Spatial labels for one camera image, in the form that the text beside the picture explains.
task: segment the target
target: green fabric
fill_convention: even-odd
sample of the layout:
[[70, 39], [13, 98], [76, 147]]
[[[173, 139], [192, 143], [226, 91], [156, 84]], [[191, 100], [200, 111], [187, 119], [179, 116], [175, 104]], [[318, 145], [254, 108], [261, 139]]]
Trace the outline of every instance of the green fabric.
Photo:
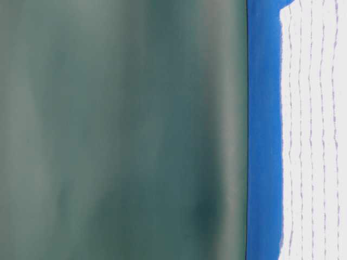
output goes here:
[[0, 12], [0, 258], [244, 259], [245, 2]]

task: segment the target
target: green surface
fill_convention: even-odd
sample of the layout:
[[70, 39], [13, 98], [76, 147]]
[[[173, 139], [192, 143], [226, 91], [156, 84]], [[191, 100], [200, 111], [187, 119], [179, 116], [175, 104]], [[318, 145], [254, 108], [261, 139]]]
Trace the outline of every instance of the green surface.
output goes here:
[[0, 0], [0, 259], [244, 259], [245, 1]]

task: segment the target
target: blue painter's tape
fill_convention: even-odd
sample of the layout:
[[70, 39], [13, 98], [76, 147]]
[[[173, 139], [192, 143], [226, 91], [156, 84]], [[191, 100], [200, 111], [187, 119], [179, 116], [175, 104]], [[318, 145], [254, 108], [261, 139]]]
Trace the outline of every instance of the blue painter's tape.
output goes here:
[[280, 9], [248, 0], [247, 260], [278, 259], [282, 236]]

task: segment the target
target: purple line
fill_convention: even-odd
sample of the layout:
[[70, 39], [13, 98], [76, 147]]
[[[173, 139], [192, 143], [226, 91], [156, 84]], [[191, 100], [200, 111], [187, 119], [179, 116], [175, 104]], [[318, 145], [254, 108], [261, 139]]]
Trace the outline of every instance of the purple line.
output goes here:
[[291, 23], [292, 23], [292, 9], [290, 5], [288, 6], [290, 13], [290, 21], [288, 27], [288, 36], [289, 36], [289, 47], [290, 47], [290, 60], [289, 60], [289, 91], [290, 91], [290, 108], [291, 108], [291, 129], [290, 129], [290, 147], [289, 147], [289, 161], [290, 161], [290, 177], [291, 177], [291, 213], [292, 213], [292, 229], [291, 236], [289, 239], [289, 256], [291, 255], [291, 247], [293, 241], [293, 232], [294, 232], [294, 215], [293, 215], [293, 176], [292, 176], [292, 128], [293, 128], [293, 103], [292, 103], [292, 85], [291, 85], [291, 71], [292, 71], [292, 38], [291, 38]]
[[312, 89], [311, 89], [311, 67], [312, 67], [312, 23], [313, 23], [313, 15], [312, 15], [312, 6], [313, 6], [313, 1], [311, 0], [311, 23], [310, 23], [310, 65], [309, 65], [309, 92], [310, 92], [310, 158], [311, 158], [311, 231], [312, 231], [312, 260], [314, 259], [314, 220], [313, 220], [313, 213], [314, 213], [314, 207], [313, 207], [313, 191], [314, 191], [314, 186], [313, 186], [313, 149], [312, 149]]
[[303, 220], [304, 220], [304, 199], [303, 199], [303, 158], [302, 158], [302, 151], [303, 151], [303, 99], [301, 96], [301, 82], [300, 82], [300, 76], [301, 76], [301, 53], [302, 53], [302, 45], [303, 45], [303, 7], [301, 6], [301, 1], [299, 0], [300, 4], [300, 56], [299, 56], [299, 71], [298, 71], [298, 86], [299, 86], [299, 99], [300, 99], [300, 152], [299, 152], [299, 160], [300, 160], [300, 198], [301, 198], [301, 260], [304, 260], [304, 229], [303, 229]]
[[336, 31], [335, 31], [335, 42], [334, 50], [332, 56], [332, 67], [331, 67], [331, 87], [332, 87], [332, 108], [333, 108], [333, 125], [334, 125], [334, 142], [335, 142], [335, 164], [336, 164], [336, 197], [337, 197], [337, 259], [340, 259], [340, 202], [339, 202], [339, 169], [338, 169], [338, 142], [337, 142], [337, 128], [336, 128], [336, 100], [335, 100], [335, 83], [334, 83], [334, 61], [337, 45], [337, 36], [338, 36], [338, 3], [335, 0], [335, 15], [336, 15]]
[[322, 145], [323, 145], [323, 194], [324, 194], [324, 200], [323, 200], [323, 206], [324, 206], [324, 259], [326, 259], [326, 208], [325, 208], [325, 141], [324, 141], [324, 135], [325, 135], [325, 129], [324, 129], [324, 103], [323, 103], [323, 85], [322, 85], [322, 64], [323, 64], [323, 53], [324, 53], [324, 37], [325, 37], [325, 24], [324, 19], [323, 22], [323, 36], [322, 36], [322, 49], [320, 51], [320, 66], [319, 66], [319, 86], [320, 86], [320, 101], [321, 101], [321, 113], [322, 113]]

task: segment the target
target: blue tape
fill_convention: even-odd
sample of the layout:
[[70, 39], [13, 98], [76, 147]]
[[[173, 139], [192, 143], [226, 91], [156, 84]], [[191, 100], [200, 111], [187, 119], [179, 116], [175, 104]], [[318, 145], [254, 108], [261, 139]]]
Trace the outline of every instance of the blue tape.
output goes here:
[[248, 0], [247, 260], [278, 259], [282, 236], [279, 11], [290, 0]]

